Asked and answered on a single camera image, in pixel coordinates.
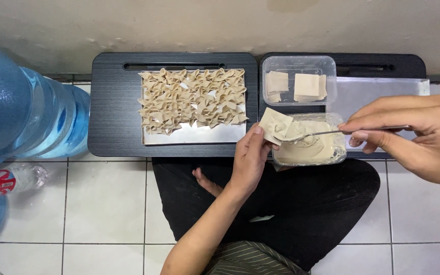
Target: clear plastic container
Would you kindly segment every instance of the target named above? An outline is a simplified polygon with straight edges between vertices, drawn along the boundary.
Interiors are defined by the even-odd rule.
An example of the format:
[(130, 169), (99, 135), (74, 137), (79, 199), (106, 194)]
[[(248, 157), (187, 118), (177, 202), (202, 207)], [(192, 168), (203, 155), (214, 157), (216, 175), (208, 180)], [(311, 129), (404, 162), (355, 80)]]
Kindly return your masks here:
[[(332, 103), (337, 97), (337, 75), (335, 71), (335, 61), (329, 56), (271, 56), (264, 60), (262, 65), (263, 78), (263, 96), (264, 101), (271, 106), (306, 106), (306, 105), (327, 105)], [(273, 82), (272, 77), (266, 77), (270, 72), (282, 72), (288, 74), (288, 91), (280, 91), (280, 101), (274, 102), (270, 100), (268, 94), (267, 82)], [(297, 73), (303, 74), (317, 74), (326, 75), (326, 90), (327, 96), (321, 100), (310, 102), (295, 101), (295, 75)], [(286, 84), (280, 83), (284, 88), (279, 87), (279, 90), (286, 90)], [(270, 87), (270, 90), (278, 90), (277, 87)]]
[[(309, 113), (299, 115), (289, 115), (293, 117), (293, 122), (288, 128), (286, 136), (290, 135), (290, 129), (296, 127), (297, 121), (327, 122), (328, 127), (319, 124), (315, 128), (311, 123), (303, 133), (318, 133), (337, 130), (337, 126), (342, 123), (342, 118), (336, 113)], [(346, 140), (342, 133), (314, 135), (314, 143), (311, 146), (303, 142), (294, 144), (293, 142), (283, 142), (279, 151), (272, 150), (274, 161), (281, 166), (319, 166), (324, 164), (334, 164), (346, 159)]]

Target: aluminum tray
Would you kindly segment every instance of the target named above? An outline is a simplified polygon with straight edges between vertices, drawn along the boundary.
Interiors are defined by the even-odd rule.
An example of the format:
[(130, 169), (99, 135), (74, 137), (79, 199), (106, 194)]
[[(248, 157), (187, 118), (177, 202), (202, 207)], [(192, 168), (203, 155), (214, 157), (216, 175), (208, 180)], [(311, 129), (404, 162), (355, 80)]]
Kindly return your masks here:
[[(338, 113), (344, 121), (357, 112), (361, 107), (371, 103), (378, 97), (389, 95), (430, 95), (430, 82), (428, 79), (412, 78), (362, 78), (338, 77), (337, 90), (339, 96), (332, 104), (327, 105), (328, 113)], [(413, 132), (402, 131), (399, 133), (408, 140), (416, 136)], [(364, 144), (359, 147), (350, 147), (346, 135), (347, 151), (361, 151)]]
[[(159, 72), (159, 71), (142, 71), (142, 72)], [(140, 77), (141, 97), (144, 95), (143, 81)], [(240, 109), (245, 112), (245, 104), (238, 105)], [(180, 129), (175, 130), (171, 135), (166, 134), (147, 134), (145, 128), (142, 128), (142, 144), (143, 145), (166, 145), (166, 144), (184, 144), (184, 143), (235, 143), (239, 141), (247, 132), (246, 121), (241, 124), (218, 124), (214, 128), (208, 126), (197, 127), (197, 123), (190, 126), (188, 123), (180, 123)]]

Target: baking tray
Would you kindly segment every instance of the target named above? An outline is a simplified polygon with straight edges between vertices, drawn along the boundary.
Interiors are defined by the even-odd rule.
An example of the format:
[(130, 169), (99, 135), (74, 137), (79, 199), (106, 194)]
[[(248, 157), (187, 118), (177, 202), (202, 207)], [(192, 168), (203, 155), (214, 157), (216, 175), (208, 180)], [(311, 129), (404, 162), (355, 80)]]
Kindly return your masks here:
[[(230, 70), (241, 70), (241, 68), (230, 69)], [(158, 73), (160, 71), (143, 71)], [(140, 81), (140, 91), (141, 98), (144, 98), (144, 79), (142, 77)], [(245, 112), (245, 104), (237, 105), (241, 110)], [(210, 128), (209, 126), (197, 127), (197, 122), (195, 121), (192, 126), (189, 123), (180, 123), (180, 129), (172, 132), (170, 135), (166, 134), (147, 134), (145, 128), (142, 128), (142, 144), (143, 145), (161, 145), (161, 144), (183, 144), (183, 143), (229, 143), (237, 142), (246, 134), (246, 124), (247, 122), (242, 122), (241, 124), (228, 124), (223, 123)]]
[[(260, 59), (259, 66), (270, 56), (327, 55), (334, 59), (338, 77), (371, 78), (426, 78), (424, 61), (414, 54), (379, 54), (379, 53), (313, 53), (313, 52), (269, 52)], [(269, 107), (285, 115), (302, 113), (320, 113), (326, 106), (274, 107), (268, 105), (259, 93), (259, 117)], [(390, 159), (386, 152), (365, 154), (362, 151), (349, 151), (347, 158), (352, 159)]]
[[(373, 102), (378, 97), (391, 95), (430, 95), (430, 82), (428, 79), (410, 78), (363, 78), (363, 77), (338, 77), (338, 99), (327, 105), (328, 113), (338, 113), (343, 121), (347, 121), (352, 114), (366, 104)], [(414, 132), (401, 131), (401, 136), (413, 140)], [(346, 147), (348, 152), (361, 150), (359, 147), (350, 147), (350, 135), (346, 135)]]
[(235, 143), (143, 145), (138, 72), (216, 70), (223, 67), (245, 70), (246, 129), (257, 122), (258, 65), (244, 52), (106, 52), (92, 64), (89, 151), (100, 157), (232, 157)]

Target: white tile floor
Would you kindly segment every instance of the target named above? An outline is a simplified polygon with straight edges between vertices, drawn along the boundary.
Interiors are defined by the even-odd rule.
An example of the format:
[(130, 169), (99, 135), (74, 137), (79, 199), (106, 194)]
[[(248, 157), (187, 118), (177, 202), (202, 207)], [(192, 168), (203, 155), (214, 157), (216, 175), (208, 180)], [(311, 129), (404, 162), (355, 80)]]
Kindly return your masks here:
[[(150, 163), (89, 154), (58, 161), (44, 163), (49, 186), (8, 196), (1, 273), (159, 274), (175, 241)], [(440, 185), (394, 161), (370, 164), (379, 194), (312, 274), (440, 274)]]

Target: black pants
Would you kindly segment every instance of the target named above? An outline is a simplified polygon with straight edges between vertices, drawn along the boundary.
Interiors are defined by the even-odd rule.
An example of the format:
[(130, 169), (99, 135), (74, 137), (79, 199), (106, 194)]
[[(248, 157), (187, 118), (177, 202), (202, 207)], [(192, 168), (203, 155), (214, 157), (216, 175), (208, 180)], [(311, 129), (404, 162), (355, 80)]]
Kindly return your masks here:
[[(224, 187), (232, 175), (229, 158), (152, 158), (162, 211), (179, 240), (204, 214), (215, 197), (191, 174), (200, 167)], [(264, 243), (308, 271), (358, 222), (379, 190), (375, 169), (346, 159), (328, 166), (305, 166), (276, 172), (266, 163), (257, 189), (242, 206), (223, 243)], [(269, 220), (250, 223), (257, 216)]]

